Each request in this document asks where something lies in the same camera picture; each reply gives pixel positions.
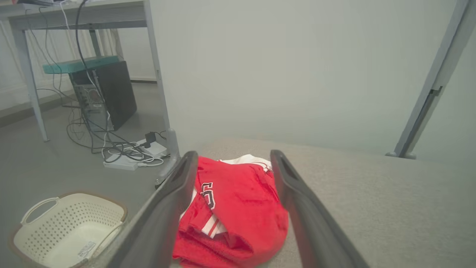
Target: white power strip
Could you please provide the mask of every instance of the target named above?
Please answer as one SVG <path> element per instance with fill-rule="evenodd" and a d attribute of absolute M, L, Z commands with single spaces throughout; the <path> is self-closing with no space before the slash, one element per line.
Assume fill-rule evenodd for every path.
<path fill-rule="evenodd" d="M 138 141 L 137 144 L 143 144 L 145 142 L 146 142 L 146 140 L 143 139 L 143 140 Z M 167 152 L 167 148 L 163 147 L 158 142 L 152 142 L 150 144 L 149 148 L 145 148 L 144 146 L 141 146 L 140 149 L 142 151 L 144 151 L 145 153 L 147 153 L 147 154 L 149 154 L 153 157 L 156 157 L 156 158 L 160 158 L 160 157 L 163 157 L 163 156 L 169 154 Z"/>
<path fill-rule="evenodd" d="M 107 161 L 114 161 L 116 160 L 118 156 L 117 155 L 111 155 Z M 118 160 L 112 162 L 112 163 L 106 163 L 102 162 L 105 167 L 110 167 L 110 168 L 117 168 L 117 169 L 125 169 L 125 170 L 130 170 L 134 171 L 138 167 L 137 162 L 131 162 L 129 161 L 129 158 L 125 155 L 121 155 Z"/>

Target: red jersey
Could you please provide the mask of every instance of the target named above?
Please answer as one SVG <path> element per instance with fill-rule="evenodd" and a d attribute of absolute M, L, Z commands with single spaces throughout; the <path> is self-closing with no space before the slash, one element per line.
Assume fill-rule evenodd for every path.
<path fill-rule="evenodd" d="M 254 267 L 278 252 L 287 232 L 268 168 L 200 157 L 172 256 L 185 267 Z"/>

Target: wall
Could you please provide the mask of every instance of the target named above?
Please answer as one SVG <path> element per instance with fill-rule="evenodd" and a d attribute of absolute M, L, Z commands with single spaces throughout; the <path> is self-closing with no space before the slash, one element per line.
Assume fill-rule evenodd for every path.
<path fill-rule="evenodd" d="M 118 29 L 131 80 L 156 81 L 147 28 Z"/>
<path fill-rule="evenodd" d="M 0 110 L 13 107 L 18 104 L 28 103 L 30 101 L 28 90 L 23 78 L 23 73 L 18 62 L 15 42 L 11 33 L 8 21 L 1 21 L 3 27 L 0 29 Z M 30 51 L 30 58 L 32 62 L 33 74 L 37 88 L 54 89 L 53 75 L 45 74 L 43 72 L 43 64 L 48 61 L 52 63 L 47 55 L 45 49 L 45 30 L 34 30 L 34 35 L 38 40 L 38 44 L 45 53 L 43 56 L 39 46 L 37 45 L 31 31 L 27 31 L 27 42 Z M 107 30 L 101 30 L 99 40 L 101 44 L 101 51 L 105 55 L 112 55 L 115 53 L 115 48 L 111 45 L 112 40 L 110 35 L 107 35 Z M 48 31 L 48 51 L 56 62 L 70 61 L 79 59 L 78 48 L 76 46 L 74 31 L 54 30 Z M 91 57 L 94 54 L 92 48 L 91 38 L 88 31 L 80 31 L 79 41 L 81 49 L 85 57 Z M 69 77 L 65 74 L 62 76 L 61 91 L 72 90 Z M 55 86 L 59 88 L 60 76 L 55 75 Z M 38 90 L 40 98 L 56 94 L 52 91 Z"/>
<path fill-rule="evenodd" d="M 413 150 L 418 160 L 475 168 L 475 74 L 476 30 Z"/>
<path fill-rule="evenodd" d="M 151 1 L 181 152 L 224 136 L 392 151 L 455 2 Z"/>

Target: basket label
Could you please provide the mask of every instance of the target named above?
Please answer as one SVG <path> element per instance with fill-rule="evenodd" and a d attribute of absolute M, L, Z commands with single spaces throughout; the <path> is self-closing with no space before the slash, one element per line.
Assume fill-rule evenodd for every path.
<path fill-rule="evenodd" d="M 89 241 L 78 253 L 79 258 L 84 258 L 96 245 L 93 241 Z"/>

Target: laundry basket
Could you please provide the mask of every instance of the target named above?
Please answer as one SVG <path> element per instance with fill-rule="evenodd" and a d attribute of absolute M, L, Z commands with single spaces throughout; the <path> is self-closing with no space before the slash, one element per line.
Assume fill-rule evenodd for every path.
<path fill-rule="evenodd" d="M 40 206 L 56 203 L 27 222 Z M 9 240 L 11 250 L 28 267 L 81 267 L 119 233 L 127 209 L 116 201 L 75 192 L 45 199 L 25 214 Z"/>

